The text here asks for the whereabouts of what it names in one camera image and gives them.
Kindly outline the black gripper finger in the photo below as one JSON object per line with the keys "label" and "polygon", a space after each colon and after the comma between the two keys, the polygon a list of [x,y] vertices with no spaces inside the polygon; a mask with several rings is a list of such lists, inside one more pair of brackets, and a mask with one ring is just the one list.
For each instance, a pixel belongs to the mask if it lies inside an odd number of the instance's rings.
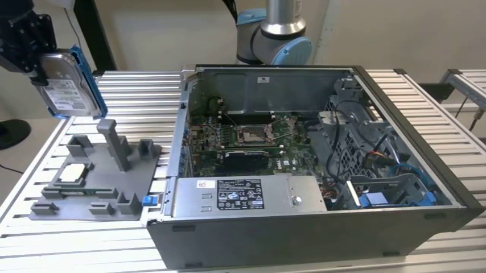
{"label": "black gripper finger", "polygon": [[40,60],[36,56],[26,55],[22,61],[22,69],[28,78],[30,79],[30,83],[34,86],[46,86],[46,74],[42,70]]}

